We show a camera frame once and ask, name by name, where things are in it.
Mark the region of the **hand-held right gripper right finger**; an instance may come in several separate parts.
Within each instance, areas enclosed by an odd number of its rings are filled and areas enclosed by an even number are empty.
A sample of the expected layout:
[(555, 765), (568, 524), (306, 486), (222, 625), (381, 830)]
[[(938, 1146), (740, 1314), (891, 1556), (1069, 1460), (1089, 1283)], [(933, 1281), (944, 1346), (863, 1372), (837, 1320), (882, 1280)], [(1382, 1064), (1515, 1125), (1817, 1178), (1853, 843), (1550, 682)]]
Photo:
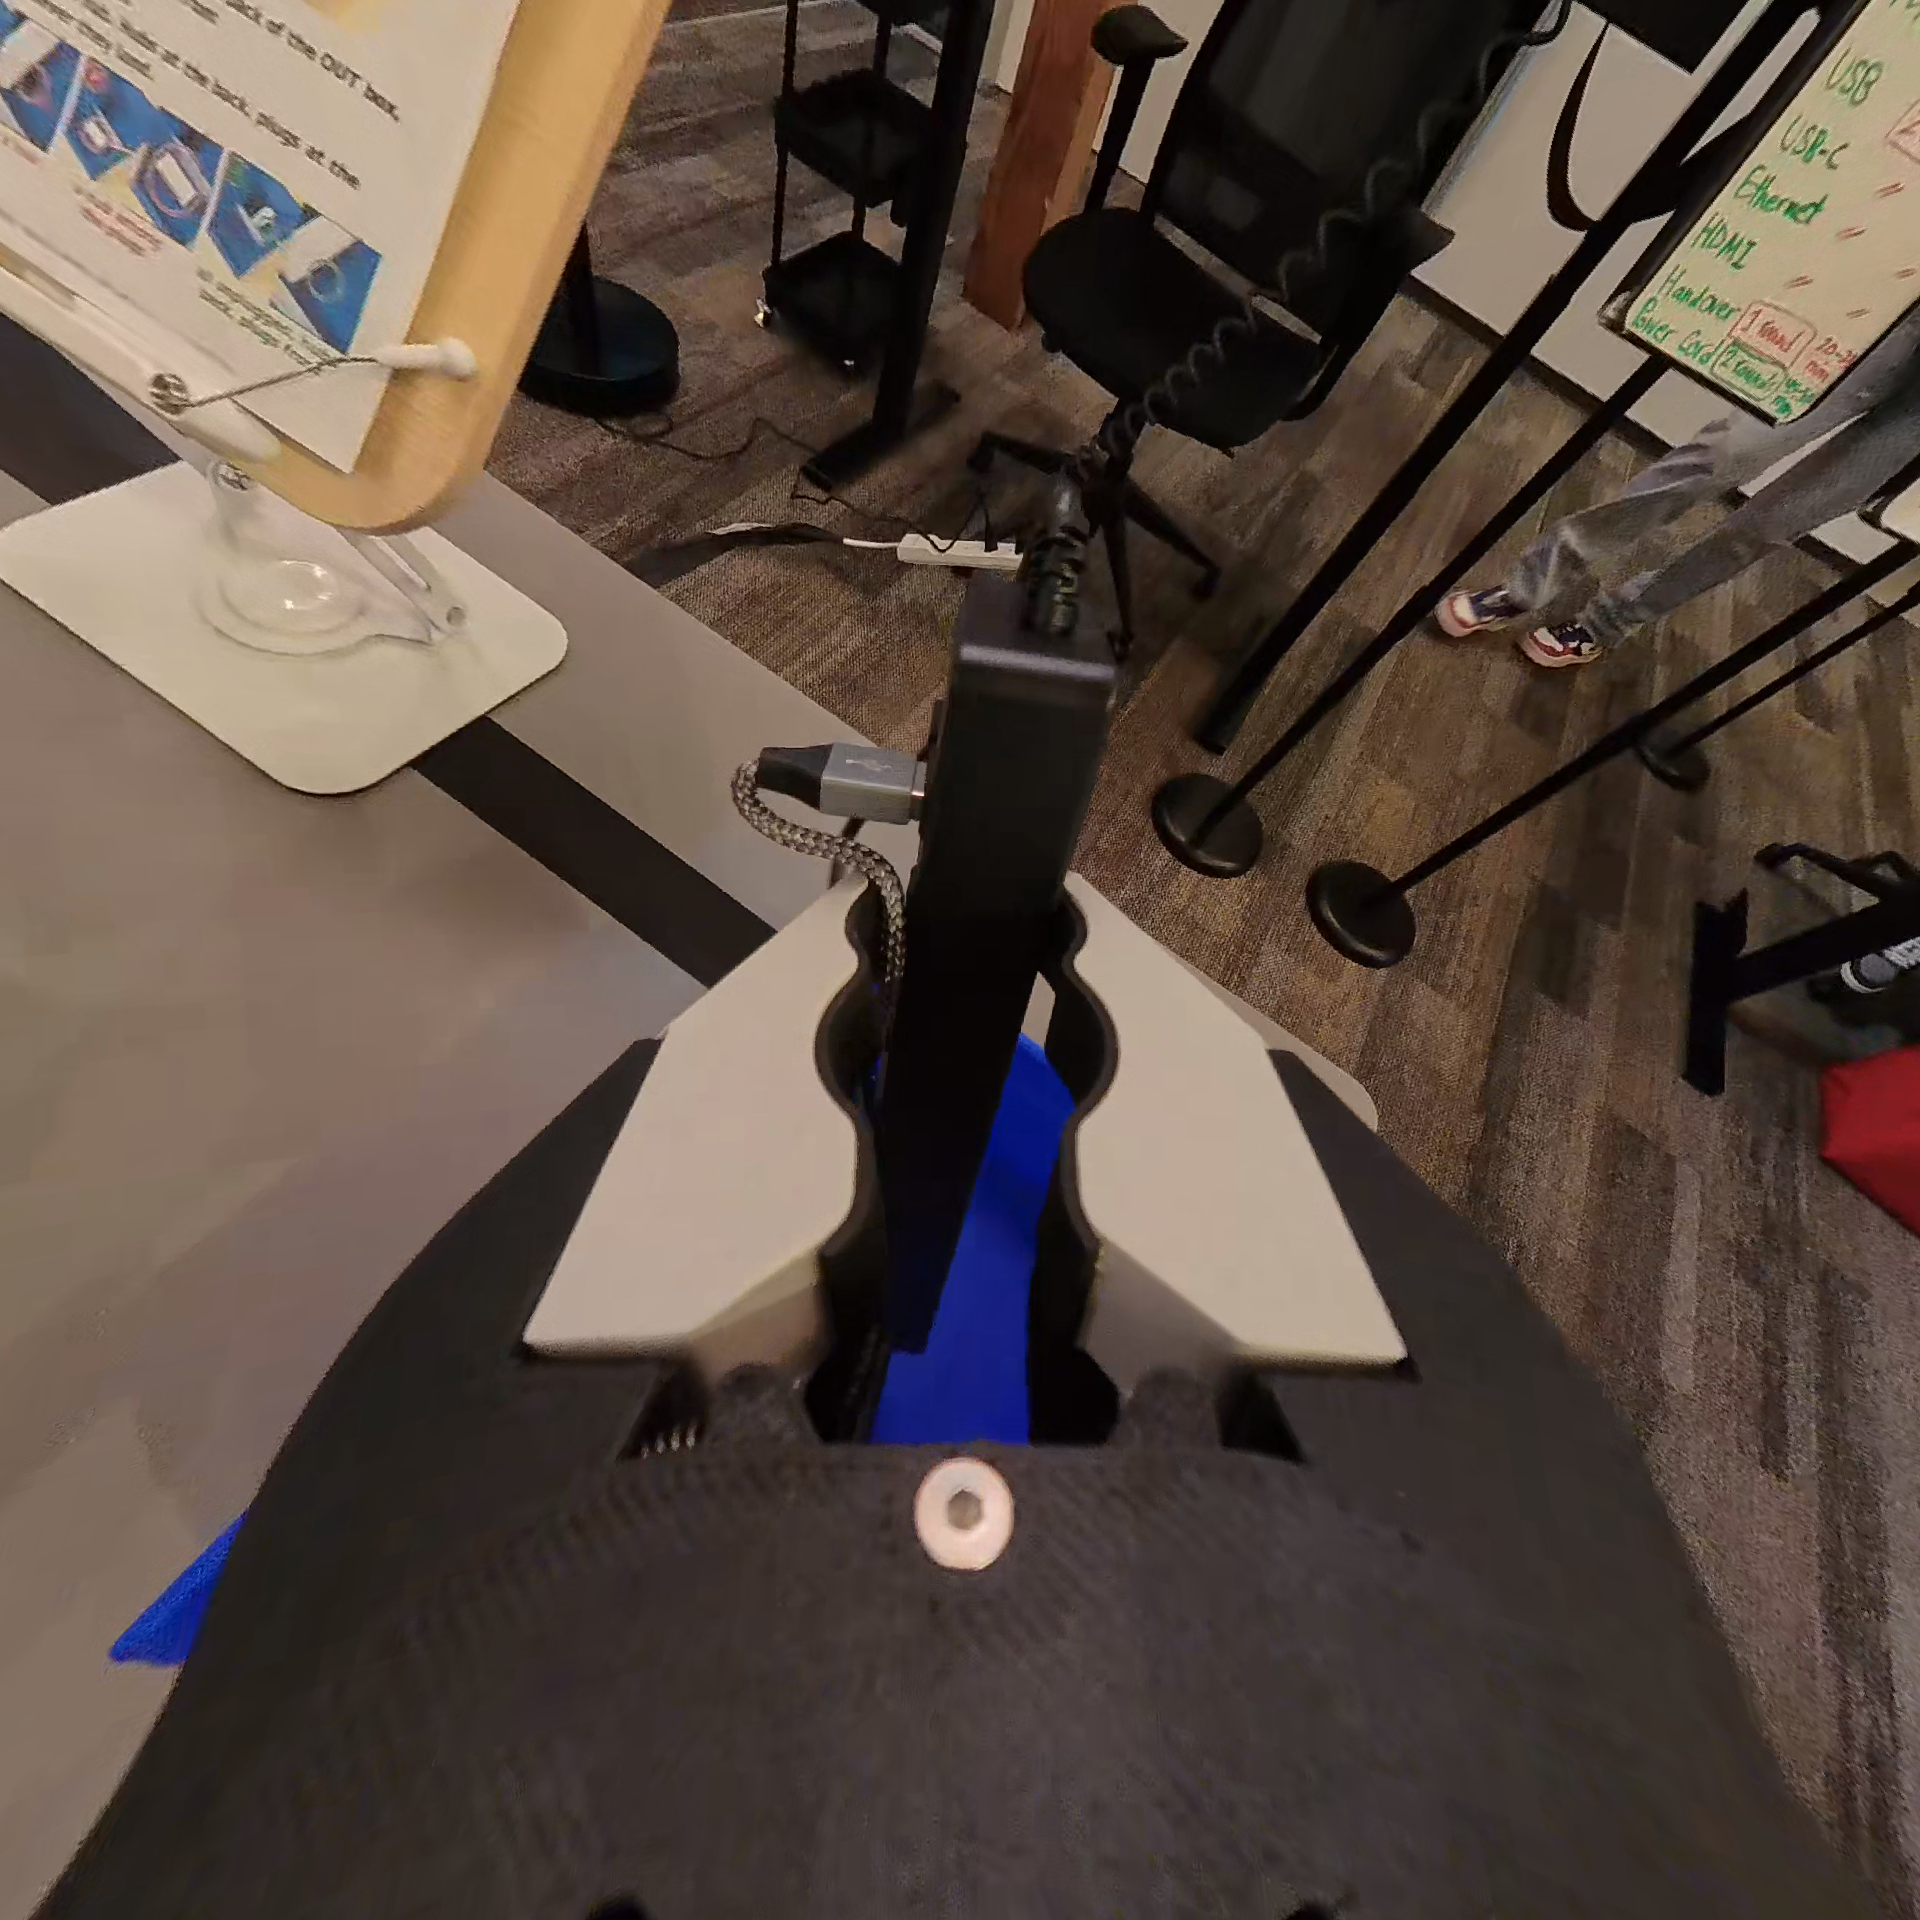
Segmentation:
[(1162, 1372), (1396, 1369), (1402, 1335), (1260, 1019), (1101, 894), (1068, 894), (1047, 1055), (1068, 1344), (1132, 1393)]

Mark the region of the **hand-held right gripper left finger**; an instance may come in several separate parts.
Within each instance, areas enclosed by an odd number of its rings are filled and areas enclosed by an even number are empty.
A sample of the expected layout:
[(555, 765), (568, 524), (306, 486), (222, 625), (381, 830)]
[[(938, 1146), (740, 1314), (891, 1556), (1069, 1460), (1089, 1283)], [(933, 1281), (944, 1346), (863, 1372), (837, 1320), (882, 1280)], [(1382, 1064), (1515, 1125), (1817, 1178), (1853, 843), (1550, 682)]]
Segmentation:
[(803, 1380), (883, 1320), (880, 906), (840, 884), (672, 1019), (526, 1324), (544, 1358)]

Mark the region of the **black usb hub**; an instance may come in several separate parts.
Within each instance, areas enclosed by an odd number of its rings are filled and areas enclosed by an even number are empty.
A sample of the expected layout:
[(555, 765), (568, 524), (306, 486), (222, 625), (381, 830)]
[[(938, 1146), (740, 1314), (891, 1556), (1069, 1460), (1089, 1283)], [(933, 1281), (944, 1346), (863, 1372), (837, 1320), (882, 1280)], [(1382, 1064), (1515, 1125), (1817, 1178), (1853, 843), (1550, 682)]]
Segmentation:
[(1023, 612), (1011, 575), (962, 600), (905, 887), (875, 1105), (882, 1327), (904, 1354), (933, 1329), (1115, 702), (1103, 638)]

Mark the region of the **blue storage bin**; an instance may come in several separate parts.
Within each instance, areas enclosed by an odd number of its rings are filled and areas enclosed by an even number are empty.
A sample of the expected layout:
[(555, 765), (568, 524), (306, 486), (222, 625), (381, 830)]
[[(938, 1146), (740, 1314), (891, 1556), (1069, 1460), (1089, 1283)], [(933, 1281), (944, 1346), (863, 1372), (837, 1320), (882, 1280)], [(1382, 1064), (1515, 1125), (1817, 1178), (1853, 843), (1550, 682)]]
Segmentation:
[[(1027, 1442), (1026, 1307), (1069, 1105), (1043, 1045), (1022, 1036), (924, 1351), (895, 1351), (886, 1362), (867, 1444)], [(109, 1664), (184, 1664), (239, 1525), (233, 1518), (132, 1618), (107, 1648)]]

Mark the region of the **black round-base stanchion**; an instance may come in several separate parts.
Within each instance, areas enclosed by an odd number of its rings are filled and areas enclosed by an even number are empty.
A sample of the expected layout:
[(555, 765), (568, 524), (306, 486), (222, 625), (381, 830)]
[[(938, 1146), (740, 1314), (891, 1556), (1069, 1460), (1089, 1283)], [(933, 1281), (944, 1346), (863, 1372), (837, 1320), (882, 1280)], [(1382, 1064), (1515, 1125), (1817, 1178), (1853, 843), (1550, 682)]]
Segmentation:
[[(1355, 572), (1375, 540), (1387, 532), (1423, 489), (1443, 458), (1461, 441), (1488, 403), (1531, 357), (1552, 322), (1566, 309), (1569, 291), (1544, 288), (1519, 319), (1490, 352), (1459, 396), (1421, 436), (1371, 504), (1338, 540), (1331, 556), (1309, 575), (1308, 585), (1255, 636), (1224, 674), (1194, 726), (1194, 739), (1207, 754), (1224, 754), (1235, 739), (1263, 684), (1331, 605), (1331, 597)], [(1278, 764), (1304, 743), (1309, 732), (1362, 684), (1386, 655), (1434, 612), (1453, 581), (1477, 564), (1557, 483), (1583, 454), (1580, 438), (1567, 441), (1508, 496), (1480, 532), (1428, 581), (1411, 587), (1387, 624), (1340, 667), (1282, 730), (1269, 748), (1237, 779), (1211, 774), (1166, 779), (1153, 794), (1150, 817), (1163, 847), (1186, 867), (1205, 878), (1237, 878), (1261, 854), (1263, 830), (1252, 807), (1252, 792)]]
[(1556, 765), (1547, 775), (1500, 804), (1483, 819), (1465, 828), (1440, 847), (1411, 864), (1402, 875), (1383, 875), (1355, 859), (1330, 859), (1311, 869), (1306, 884), (1308, 917), (1320, 938), (1355, 965), (1383, 970), (1406, 960), (1418, 939), (1418, 917), (1409, 894), (1477, 851), (1508, 828), (1556, 799), (1567, 788), (1632, 751), (1653, 732), (1711, 693), (1722, 691), (1749, 667), (1772, 658), (1819, 620), (1840, 612), (1871, 587), (1915, 564), (1915, 541), (1899, 540), (1874, 559), (1857, 566), (1830, 587), (1819, 589), (1802, 607), (1787, 612), (1757, 636), (1679, 684), (1652, 706), (1627, 716), (1592, 743)]

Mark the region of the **red storage bin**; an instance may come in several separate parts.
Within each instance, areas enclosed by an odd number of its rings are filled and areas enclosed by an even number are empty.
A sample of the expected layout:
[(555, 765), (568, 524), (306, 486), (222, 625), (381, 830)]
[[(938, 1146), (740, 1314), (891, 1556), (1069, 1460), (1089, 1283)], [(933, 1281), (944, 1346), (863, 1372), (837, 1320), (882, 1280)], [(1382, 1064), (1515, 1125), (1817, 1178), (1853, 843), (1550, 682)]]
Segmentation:
[(1822, 1067), (1819, 1156), (1917, 1236), (1917, 1045)]

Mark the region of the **black round floor base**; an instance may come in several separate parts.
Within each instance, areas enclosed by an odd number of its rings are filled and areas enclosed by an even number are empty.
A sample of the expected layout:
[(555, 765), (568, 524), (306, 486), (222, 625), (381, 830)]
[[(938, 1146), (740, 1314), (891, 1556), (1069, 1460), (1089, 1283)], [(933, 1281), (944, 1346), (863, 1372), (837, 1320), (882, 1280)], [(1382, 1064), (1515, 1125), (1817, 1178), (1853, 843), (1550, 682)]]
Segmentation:
[(518, 373), (518, 394), (586, 420), (666, 407), (682, 383), (680, 336), (647, 295), (598, 272), (566, 272)]

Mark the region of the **black shelf cart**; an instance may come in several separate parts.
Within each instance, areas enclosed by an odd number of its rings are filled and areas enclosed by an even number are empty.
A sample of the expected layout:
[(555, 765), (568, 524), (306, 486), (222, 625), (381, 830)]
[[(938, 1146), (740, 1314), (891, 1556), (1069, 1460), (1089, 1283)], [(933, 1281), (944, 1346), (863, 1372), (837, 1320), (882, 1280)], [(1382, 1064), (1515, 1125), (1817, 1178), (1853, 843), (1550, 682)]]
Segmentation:
[[(866, 2), (869, 57), (797, 84), (800, 4), (783, 6), (772, 108), (775, 185), (759, 324), (827, 366), (875, 371), (860, 425), (808, 455), (803, 483), (827, 496), (890, 458), (958, 401), (922, 382), (931, 306), (967, 156), (994, 2)], [(785, 245), (790, 164), (850, 202), (845, 227)]]

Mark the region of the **handwritten whiteboard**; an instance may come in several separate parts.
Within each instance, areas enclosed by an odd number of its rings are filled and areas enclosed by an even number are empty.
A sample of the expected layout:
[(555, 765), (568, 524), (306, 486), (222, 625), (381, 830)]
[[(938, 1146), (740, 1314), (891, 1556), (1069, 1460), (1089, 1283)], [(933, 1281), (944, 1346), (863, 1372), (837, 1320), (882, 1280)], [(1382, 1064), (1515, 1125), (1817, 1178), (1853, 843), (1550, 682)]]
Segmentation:
[(1768, 425), (1814, 411), (1915, 309), (1915, 95), (1917, 6), (1835, 6), (1601, 325)]

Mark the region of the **instruction sheet wooden board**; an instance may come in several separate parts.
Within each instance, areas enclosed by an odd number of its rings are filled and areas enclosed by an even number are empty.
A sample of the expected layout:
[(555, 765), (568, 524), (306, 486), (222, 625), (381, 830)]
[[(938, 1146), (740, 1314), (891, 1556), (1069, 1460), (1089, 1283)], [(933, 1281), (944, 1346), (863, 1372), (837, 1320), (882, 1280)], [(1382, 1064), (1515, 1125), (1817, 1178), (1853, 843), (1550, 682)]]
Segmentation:
[(296, 510), (482, 471), (664, 2), (4, 4), (4, 315)]

